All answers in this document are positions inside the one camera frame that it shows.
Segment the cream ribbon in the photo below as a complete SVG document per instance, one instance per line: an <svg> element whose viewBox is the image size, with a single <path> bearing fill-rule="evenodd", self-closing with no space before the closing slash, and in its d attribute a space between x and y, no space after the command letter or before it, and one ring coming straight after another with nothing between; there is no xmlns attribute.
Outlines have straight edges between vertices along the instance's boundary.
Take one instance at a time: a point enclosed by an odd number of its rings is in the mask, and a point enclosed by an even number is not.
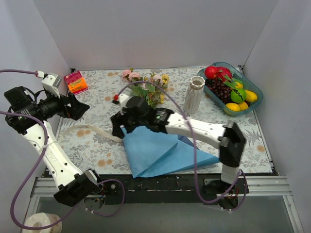
<svg viewBox="0 0 311 233"><path fill-rule="evenodd" d="M97 128L95 126L92 126L92 125L75 125L75 126L68 127L67 129L65 129L64 131L62 131L60 133L60 137L63 138L64 140L77 140L77 141L80 141L78 139L78 136L70 137L70 135L72 134L73 131L84 129L84 128L87 128L88 130L93 131L93 132L99 134L101 137L109 139L109 140L114 141L116 143L123 142L122 139L120 139L120 138L118 138L116 136L113 136L112 134L110 134L108 132L105 132L104 130L102 130L100 128Z"/></svg>

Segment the artificial flower bouquet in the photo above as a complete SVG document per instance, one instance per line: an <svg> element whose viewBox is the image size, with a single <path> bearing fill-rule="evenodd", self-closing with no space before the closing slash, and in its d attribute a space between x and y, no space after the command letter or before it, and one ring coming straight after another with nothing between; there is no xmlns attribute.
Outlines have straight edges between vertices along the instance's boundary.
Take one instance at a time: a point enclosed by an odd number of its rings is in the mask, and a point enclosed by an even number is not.
<svg viewBox="0 0 311 233"><path fill-rule="evenodd" d="M133 68L126 69L121 73L123 80L134 83L138 81L146 81L150 83L136 83L131 85L131 96L138 96L147 101L148 105L151 107L157 107L159 104L163 104L165 101L165 95L163 92L154 86L157 85L163 90L168 88L168 83L170 77L168 74L155 74L155 72L150 73L150 77L141 76L138 72L135 72Z"/></svg>

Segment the blue wrapping paper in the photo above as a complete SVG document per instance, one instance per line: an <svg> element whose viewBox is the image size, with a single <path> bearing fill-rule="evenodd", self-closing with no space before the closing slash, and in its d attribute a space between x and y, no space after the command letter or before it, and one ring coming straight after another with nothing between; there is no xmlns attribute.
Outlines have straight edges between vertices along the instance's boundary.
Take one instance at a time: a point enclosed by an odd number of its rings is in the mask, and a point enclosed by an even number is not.
<svg viewBox="0 0 311 233"><path fill-rule="evenodd" d="M137 127L123 139L133 178L150 178L194 168L194 144L185 136Z"/></svg>

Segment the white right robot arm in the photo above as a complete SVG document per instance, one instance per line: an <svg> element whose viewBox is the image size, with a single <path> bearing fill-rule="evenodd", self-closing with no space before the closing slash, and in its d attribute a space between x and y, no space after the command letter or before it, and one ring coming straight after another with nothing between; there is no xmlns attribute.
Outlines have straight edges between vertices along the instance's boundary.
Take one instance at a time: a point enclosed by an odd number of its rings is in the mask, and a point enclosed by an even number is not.
<svg viewBox="0 0 311 233"><path fill-rule="evenodd" d="M212 190L233 192L238 182L241 155L246 139L238 125L211 124L183 116L166 108L152 108L138 97L116 96L120 110L110 119L112 134L125 140L125 149L134 178L150 178L194 168L186 157L192 150L191 139L207 143L219 150L219 157L197 150L196 166L222 163L220 180Z"/></svg>

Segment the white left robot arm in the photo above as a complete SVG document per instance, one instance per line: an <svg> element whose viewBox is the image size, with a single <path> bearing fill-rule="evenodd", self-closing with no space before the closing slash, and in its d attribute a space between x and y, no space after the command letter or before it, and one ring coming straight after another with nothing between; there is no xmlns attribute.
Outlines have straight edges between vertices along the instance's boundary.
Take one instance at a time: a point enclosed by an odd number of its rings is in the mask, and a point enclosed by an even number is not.
<svg viewBox="0 0 311 233"><path fill-rule="evenodd" d="M52 174L57 188L54 198L73 207L90 194L103 190L103 181L93 169L82 172L76 167L55 138L48 119L54 115L78 120L89 109L74 94L55 96L45 92L46 99L36 101L36 95L19 86L4 93L10 103L7 124L21 134L39 153Z"/></svg>

